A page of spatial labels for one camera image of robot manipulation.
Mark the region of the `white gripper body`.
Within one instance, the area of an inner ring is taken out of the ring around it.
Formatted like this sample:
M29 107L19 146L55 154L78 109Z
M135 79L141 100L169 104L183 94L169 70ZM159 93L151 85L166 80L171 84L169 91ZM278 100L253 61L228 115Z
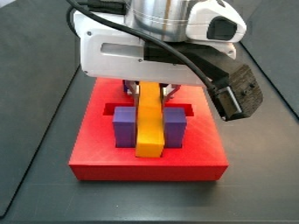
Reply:
M147 61L146 42L141 38L98 23L79 11L74 14L74 24L79 35L82 70L89 76L204 85L186 65Z

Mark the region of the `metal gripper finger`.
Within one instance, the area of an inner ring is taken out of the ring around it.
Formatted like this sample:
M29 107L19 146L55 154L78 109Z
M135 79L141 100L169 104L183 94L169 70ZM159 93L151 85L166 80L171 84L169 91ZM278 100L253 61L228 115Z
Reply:
M134 80L127 80L126 86L127 86L129 90L131 91L131 94L133 94L133 97L135 100L135 105L138 105L138 103L139 103L139 85L137 84L137 82Z
M162 103L167 103L173 98L174 94L179 91L181 85L177 84L162 84Z

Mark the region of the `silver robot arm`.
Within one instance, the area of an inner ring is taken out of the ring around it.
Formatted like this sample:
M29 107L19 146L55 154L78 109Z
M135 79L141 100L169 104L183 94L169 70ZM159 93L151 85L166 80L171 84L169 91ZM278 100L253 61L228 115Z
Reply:
M212 84L194 62L167 43L186 39L188 19L173 13L171 0L126 0L115 11L111 2L67 0L74 13L75 32L81 42L81 65L91 77L126 81L133 94L150 81L173 85Z

